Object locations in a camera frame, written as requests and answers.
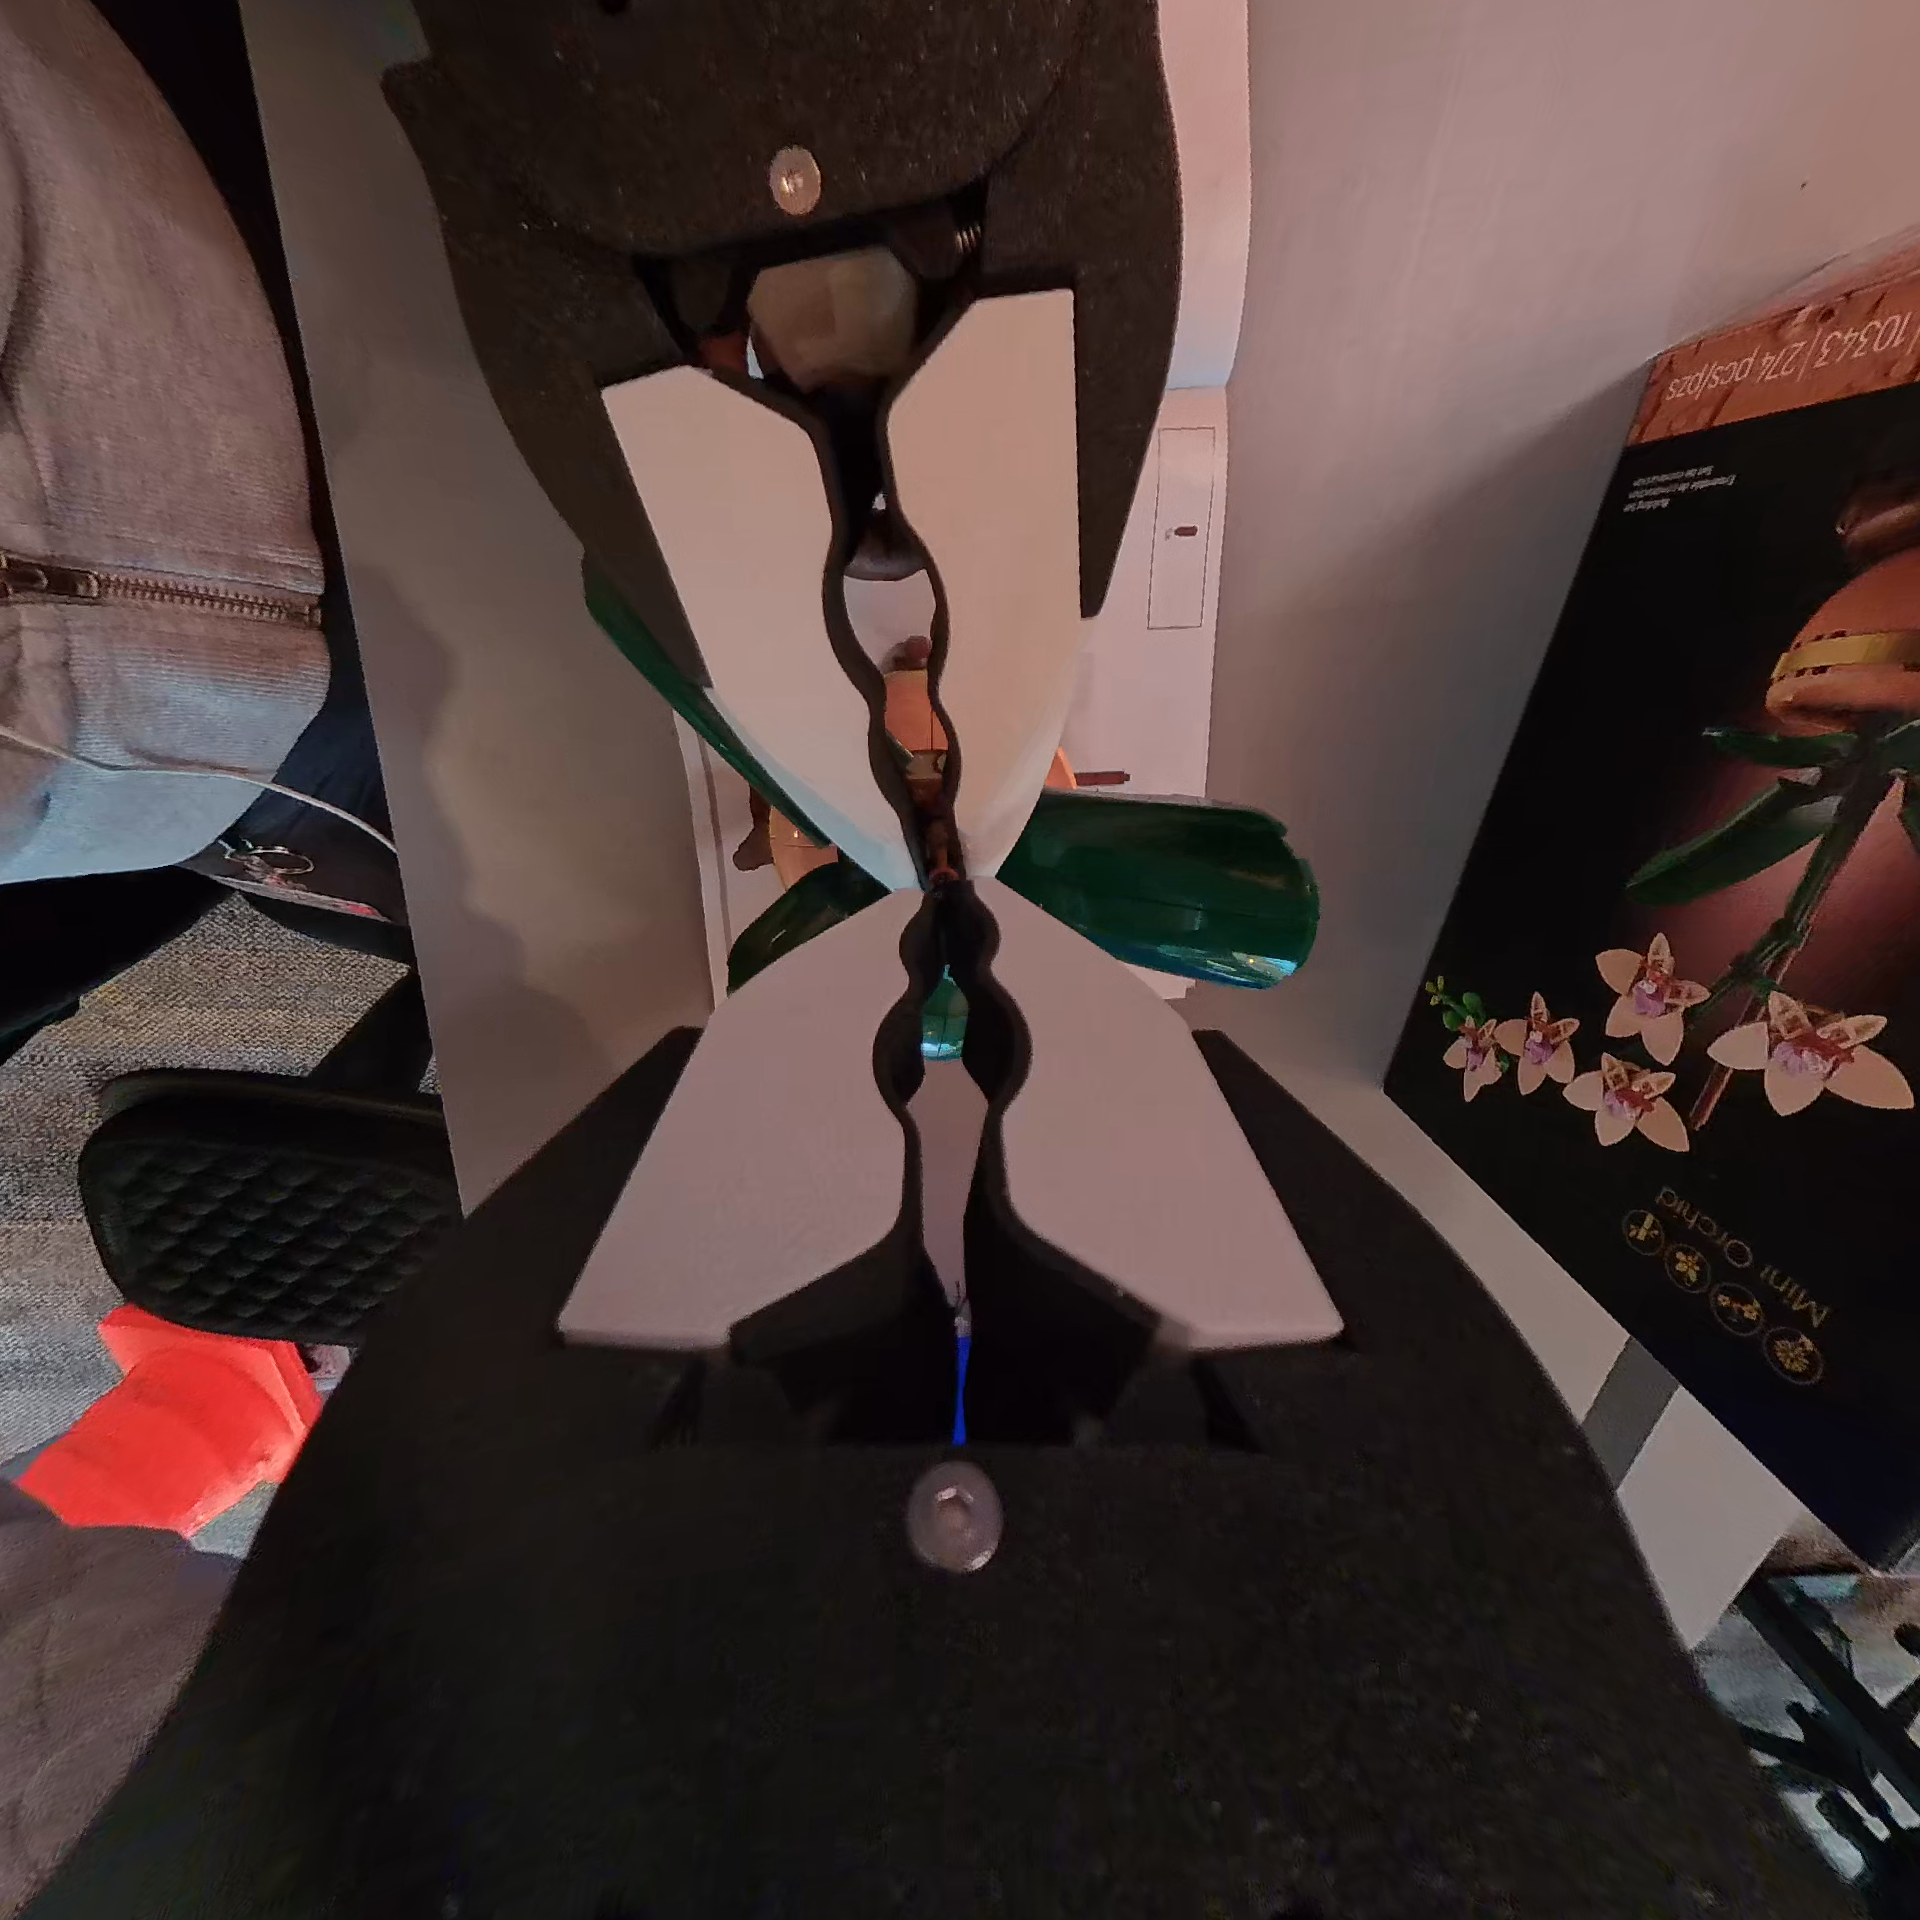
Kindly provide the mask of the grey cloth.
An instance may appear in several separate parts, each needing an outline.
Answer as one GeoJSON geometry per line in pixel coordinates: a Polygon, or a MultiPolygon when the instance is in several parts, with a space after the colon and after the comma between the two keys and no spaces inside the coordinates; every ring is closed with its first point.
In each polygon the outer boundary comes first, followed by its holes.
{"type": "Polygon", "coordinates": [[[2,1915],[127,1779],[200,1658],[237,1559],[79,1526],[2,1483],[2,1915]]]}

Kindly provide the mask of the person's grey zip jacket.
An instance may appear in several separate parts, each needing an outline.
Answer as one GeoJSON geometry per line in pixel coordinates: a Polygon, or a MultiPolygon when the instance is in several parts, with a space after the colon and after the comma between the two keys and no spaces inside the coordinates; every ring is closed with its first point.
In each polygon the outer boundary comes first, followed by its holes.
{"type": "Polygon", "coordinates": [[[167,867],[330,693],[253,257],[93,5],[2,7],[2,875],[167,867]]]}

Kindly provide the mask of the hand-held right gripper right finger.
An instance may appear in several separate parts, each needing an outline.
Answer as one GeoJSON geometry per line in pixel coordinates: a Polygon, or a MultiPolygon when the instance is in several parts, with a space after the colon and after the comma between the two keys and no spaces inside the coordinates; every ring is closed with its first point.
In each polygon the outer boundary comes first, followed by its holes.
{"type": "Polygon", "coordinates": [[[989,1113],[968,1210],[977,1354],[1320,1346],[1343,1317],[1187,1022],[999,880],[938,894],[989,1113]]]}

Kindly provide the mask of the black chair base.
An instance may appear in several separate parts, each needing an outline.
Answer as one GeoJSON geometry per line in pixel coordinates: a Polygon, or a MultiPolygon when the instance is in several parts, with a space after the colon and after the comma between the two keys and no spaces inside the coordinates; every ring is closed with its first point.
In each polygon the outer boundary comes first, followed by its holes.
{"type": "Polygon", "coordinates": [[[1736,1610],[1760,1632],[1803,1694],[1786,1702],[1795,1733],[1737,1729],[1773,1782],[1811,1799],[1816,1835],[1859,1857],[1849,1883],[1871,1915],[1917,1915],[1917,1682],[1875,1697],[1833,1610],[1791,1574],[1753,1574],[1736,1610]]]}

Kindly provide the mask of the person's dark pants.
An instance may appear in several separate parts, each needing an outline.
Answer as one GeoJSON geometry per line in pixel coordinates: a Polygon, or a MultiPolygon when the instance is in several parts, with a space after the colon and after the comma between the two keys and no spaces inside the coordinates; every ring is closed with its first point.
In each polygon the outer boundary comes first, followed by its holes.
{"type": "Polygon", "coordinates": [[[346,587],[331,585],[323,599],[330,682],[321,712],[287,753],[277,782],[309,794],[309,802],[266,793],[252,802],[228,832],[257,840],[291,839],[303,830],[352,826],[375,845],[391,849],[394,819],[381,782],[377,736],[346,587]]]}

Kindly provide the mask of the red plastic part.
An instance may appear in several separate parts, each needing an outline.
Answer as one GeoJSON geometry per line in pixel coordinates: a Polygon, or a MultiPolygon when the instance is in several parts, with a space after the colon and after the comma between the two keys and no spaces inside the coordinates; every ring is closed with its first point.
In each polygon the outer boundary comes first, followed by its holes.
{"type": "Polygon", "coordinates": [[[283,1481],[323,1413],[293,1341],[208,1334],[132,1304],[99,1334],[120,1383],[19,1475],[67,1525],[188,1538],[283,1481]]]}

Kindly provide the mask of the white instruction booklet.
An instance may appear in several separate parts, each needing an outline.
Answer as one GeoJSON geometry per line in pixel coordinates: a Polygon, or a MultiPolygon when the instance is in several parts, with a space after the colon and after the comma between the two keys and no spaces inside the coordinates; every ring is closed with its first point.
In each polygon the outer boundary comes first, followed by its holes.
{"type": "MultiPolygon", "coordinates": [[[[1204,797],[1220,546],[1228,515],[1226,385],[1167,391],[1124,521],[1107,601],[1084,629],[1064,751],[1080,783],[1120,797],[1204,797]]],[[[772,867],[733,871],[753,825],[751,785],[682,718],[704,899],[711,997],[729,947],[781,894],[772,867]]]]}

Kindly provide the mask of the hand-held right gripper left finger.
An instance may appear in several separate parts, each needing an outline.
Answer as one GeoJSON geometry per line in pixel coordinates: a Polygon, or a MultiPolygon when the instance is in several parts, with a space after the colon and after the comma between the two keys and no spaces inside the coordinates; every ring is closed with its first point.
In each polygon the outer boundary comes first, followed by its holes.
{"type": "Polygon", "coordinates": [[[921,1059],[904,943],[928,904],[888,894],[715,1007],[561,1309],[570,1343],[715,1350],[899,1224],[921,1059]]]}

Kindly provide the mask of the dark orchid toy box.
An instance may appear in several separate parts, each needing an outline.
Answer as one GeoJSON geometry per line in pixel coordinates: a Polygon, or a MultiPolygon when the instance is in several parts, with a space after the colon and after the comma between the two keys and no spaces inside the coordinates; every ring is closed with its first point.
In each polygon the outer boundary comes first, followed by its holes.
{"type": "Polygon", "coordinates": [[[1648,374],[1384,1088],[1857,1555],[1917,1525],[1917,250],[1648,374]]]}

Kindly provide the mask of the green toy brick plant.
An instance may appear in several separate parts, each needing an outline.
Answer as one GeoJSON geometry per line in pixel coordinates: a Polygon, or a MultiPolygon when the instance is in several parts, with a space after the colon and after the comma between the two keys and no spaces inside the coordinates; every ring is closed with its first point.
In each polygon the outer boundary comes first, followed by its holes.
{"type": "Polygon", "coordinates": [[[920,659],[928,725],[911,727],[896,695],[875,709],[865,744],[885,802],[904,805],[911,854],[893,854],[863,805],[839,799],[829,760],[815,768],[802,718],[835,720],[794,680],[794,663],[761,658],[761,599],[722,589],[713,606],[748,617],[727,634],[733,689],[687,671],[604,569],[583,565],[587,609],[689,729],[835,858],[807,867],[727,947],[727,989],[873,904],[883,889],[941,891],[1003,880],[1021,897],[1122,965],[1265,989],[1313,947],[1320,904],[1311,867],[1282,825],[1256,806],[1183,797],[1103,797],[1057,785],[1049,763],[1065,730],[1084,619],[1072,559],[1018,547],[931,561],[933,611],[920,659]]]}

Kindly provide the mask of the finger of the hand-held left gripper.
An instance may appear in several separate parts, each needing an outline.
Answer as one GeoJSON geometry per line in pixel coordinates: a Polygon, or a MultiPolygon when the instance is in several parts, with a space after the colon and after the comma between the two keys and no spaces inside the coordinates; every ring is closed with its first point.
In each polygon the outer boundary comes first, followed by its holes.
{"type": "Polygon", "coordinates": [[[945,607],[952,816],[981,880],[1037,805],[1084,646],[1072,291],[968,304],[889,400],[885,448],[945,607]]]}
{"type": "Polygon", "coordinates": [[[711,703],[794,816],[888,889],[921,889],[877,671],[841,569],[832,446],[748,376],[667,368],[602,392],[711,703]]]}

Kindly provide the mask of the grey desk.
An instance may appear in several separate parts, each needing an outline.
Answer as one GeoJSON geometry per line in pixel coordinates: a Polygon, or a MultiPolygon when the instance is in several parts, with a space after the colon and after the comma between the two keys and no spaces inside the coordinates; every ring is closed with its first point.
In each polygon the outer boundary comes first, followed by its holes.
{"type": "MultiPolygon", "coordinates": [[[[461,1194],[713,1000],[671,710],[496,416],[380,74],[244,5],[461,1194]]],[[[1253,5],[1209,773],[1323,889],[1216,1026],[1424,1210],[1573,1413],[1685,1642],[1801,1504],[1380,1089],[1643,366],[1915,222],[1915,5],[1253,5]]]]}

